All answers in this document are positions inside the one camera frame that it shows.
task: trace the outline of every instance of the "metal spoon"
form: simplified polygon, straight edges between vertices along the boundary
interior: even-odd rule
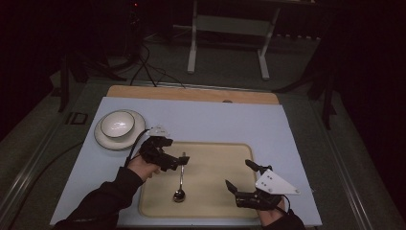
[[[173,195],[173,201],[180,203],[185,200],[185,192],[182,190],[182,184],[183,184],[183,173],[185,171],[185,166],[182,165],[180,169],[180,184],[179,184],[179,189],[175,192]]]

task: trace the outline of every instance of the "white tag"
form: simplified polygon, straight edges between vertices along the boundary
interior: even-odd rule
[[[258,189],[271,195],[299,195],[297,188],[289,182],[278,176],[271,170],[267,170],[256,182],[255,186]]]
[[[167,132],[167,130],[162,126],[162,125],[158,125],[153,127],[152,129],[150,129],[147,132],[148,136],[165,136],[168,137],[169,133]]]

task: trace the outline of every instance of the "sleeve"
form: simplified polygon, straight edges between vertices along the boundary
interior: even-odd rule
[[[305,230],[305,225],[302,220],[289,209],[282,218],[275,222],[262,226],[263,230]]]
[[[53,229],[115,229],[120,210],[131,205],[132,197],[143,183],[137,173],[119,168],[114,181],[104,182],[88,194],[78,208]]]

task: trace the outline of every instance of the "white stand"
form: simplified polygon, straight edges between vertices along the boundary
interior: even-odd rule
[[[197,0],[194,0],[192,19],[192,45],[189,54],[188,73],[194,73],[194,67],[196,64],[197,30],[240,35],[259,35],[265,36],[265,42],[263,43],[262,48],[258,50],[259,67],[262,79],[268,81],[270,77],[268,73],[268,67],[266,65],[265,54],[272,37],[272,33],[275,29],[280,10],[280,8],[275,9],[272,20],[270,22],[231,17],[209,16],[197,13]]]

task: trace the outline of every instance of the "floor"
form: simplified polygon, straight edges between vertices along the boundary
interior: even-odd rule
[[[187,37],[180,35],[167,43],[152,36],[145,45],[148,70],[156,81],[160,80],[158,86],[181,86],[180,81],[185,87],[270,92],[301,76],[318,41],[275,37],[266,54],[269,81],[260,78],[255,44],[241,48],[228,43],[213,44],[201,37],[193,75],[186,71],[190,49]],[[100,100],[111,85],[129,84],[139,67],[134,65],[117,73],[127,81],[112,81],[89,70],[91,78],[87,83],[71,81],[70,103],[64,112],[57,112],[59,98],[50,95],[0,143],[1,229],[12,221],[12,229],[50,228],[49,220]],[[170,77],[164,77],[164,70]],[[151,85],[145,70],[139,72],[133,85]],[[304,85],[278,97],[314,191],[323,222],[318,229],[406,229],[340,95],[334,93],[331,130],[326,130],[320,118],[322,99],[309,100],[307,88]],[[69,115],[75,113],[87,114],[87,122],[72,124]]]

